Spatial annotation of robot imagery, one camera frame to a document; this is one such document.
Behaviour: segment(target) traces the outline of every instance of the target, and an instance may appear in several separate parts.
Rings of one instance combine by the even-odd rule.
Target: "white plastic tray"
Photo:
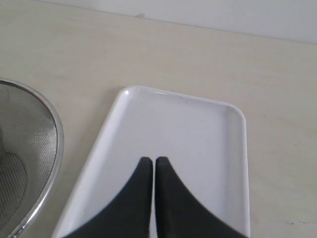
[[[53,237],[63,237],[101,211],[139,159],[167,156],[195,197],[250,236],[246,122],[235,106],[133,86],[105,120]],[[155,209],[150,232],[156,238]]]

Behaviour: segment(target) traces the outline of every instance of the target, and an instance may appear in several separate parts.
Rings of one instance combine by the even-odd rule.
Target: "mesh strainer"
[[[0,238],[17,236],[38,213],[63,145],[53,106],[35,90],[0,78]]]

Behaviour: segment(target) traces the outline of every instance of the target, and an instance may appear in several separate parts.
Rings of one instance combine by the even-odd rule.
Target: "beige table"
[[[0,77],[44,94],[65,130],[57,181],[23,237],[51,235],[116,94],[134,84],[239,107],[252,236],[317,236],[317,45],[28,0],[0,4]]]

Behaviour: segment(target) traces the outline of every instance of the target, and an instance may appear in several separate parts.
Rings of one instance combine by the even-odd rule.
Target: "stainless steel rim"
[[[28,212],[28,214],[24,217],[22,222],[18,227],[16,227],[13,232],[8,236],[8,237],[17,237],[20,235],[27,227],[29,227],[34,221],[34,218],[38,215],[40,209],[43,207],[44,201],[53,185],[54,180],[56,179],[61,160],[63,157],[63,151],[64,151],[64,132],[63,132],[63,126],[61,124],[59,115],[54,108],[54,106],[39,92],[34,90],[33,88],[30,88],[22,83],[8,80],[8,79],[3,79],[0,78],[0,84],[7,84],[7,85],[12,85],[14,87],[21,88],[33,96],[35,96],[37,99],[39,99],[49,110],[50,114],[52,115],[52,118],[54,120],[55,126],[56,126],[56,134],[57,134],[57,148],[56,148],[56,157],[55,161],[49,176],[49,179],[47,180],[39,198],[37,199],[36,203],[33,205],[31,210]]]

